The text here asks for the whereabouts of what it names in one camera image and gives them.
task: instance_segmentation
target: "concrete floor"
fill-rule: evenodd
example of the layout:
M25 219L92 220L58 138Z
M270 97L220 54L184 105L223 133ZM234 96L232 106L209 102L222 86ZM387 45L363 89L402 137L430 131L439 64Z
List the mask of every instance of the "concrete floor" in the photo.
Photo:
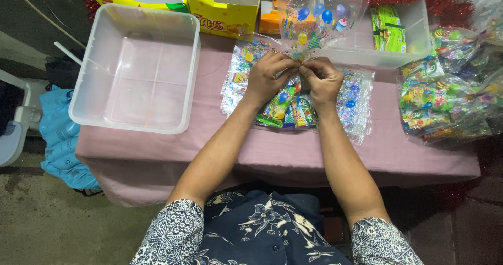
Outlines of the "concrete floor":
M83 197L48 174L0 174L0 264L128 264L161 207Z

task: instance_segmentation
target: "person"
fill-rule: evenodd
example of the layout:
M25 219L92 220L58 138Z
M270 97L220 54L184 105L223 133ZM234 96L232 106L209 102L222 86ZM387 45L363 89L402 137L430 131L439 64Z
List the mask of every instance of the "person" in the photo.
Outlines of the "person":
M343 73L326 57L300 65L273 52L250 69L244 97L187 167L130 264L351 264L324 240L322 217L310 210L315 202L263 191L210 199L236 163L259 109L297 71L311 86L326 177L351 226L355 264L423 264L391 223L338 118Z

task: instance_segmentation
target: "patterned shirt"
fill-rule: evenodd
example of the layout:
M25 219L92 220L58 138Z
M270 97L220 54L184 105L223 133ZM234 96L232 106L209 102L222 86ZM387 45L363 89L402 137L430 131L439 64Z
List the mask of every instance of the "patterned shirt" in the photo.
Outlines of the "patterned shirt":
M226 192L206 203L165 206L152 221L131 265L350 265L318 231L322 217L273 192ZM422 265L392 224L366 218L351 229L355 264Z

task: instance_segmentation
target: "white pipe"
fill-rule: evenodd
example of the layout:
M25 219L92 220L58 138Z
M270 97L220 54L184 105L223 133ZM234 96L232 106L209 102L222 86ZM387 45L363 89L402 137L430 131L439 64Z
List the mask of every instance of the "white pipe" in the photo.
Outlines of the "white pipe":
M66 56L69 56L73 61L77 62L80 66L82 65L82 61L77 58L75 55L73 55L68 49L66 49L63 45L61 45L58 41L54 42L54 45L58 47L63 53L66 54Z

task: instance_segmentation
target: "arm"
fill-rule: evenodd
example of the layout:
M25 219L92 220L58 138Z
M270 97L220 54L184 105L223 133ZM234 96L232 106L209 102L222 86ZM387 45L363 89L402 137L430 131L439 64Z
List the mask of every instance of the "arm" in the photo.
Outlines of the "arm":
M236 163L261 106L278 92L299 66L298 62L284 54L268 52L250 69L248 88L243 99L187 167L167 204L189 199L204 208L206 200Z
M381 193L349 141L337 114L336 100L344 74L337 71L326 57L306 62L299 71L311 86L326 176L349 226L367 217L390 221Z

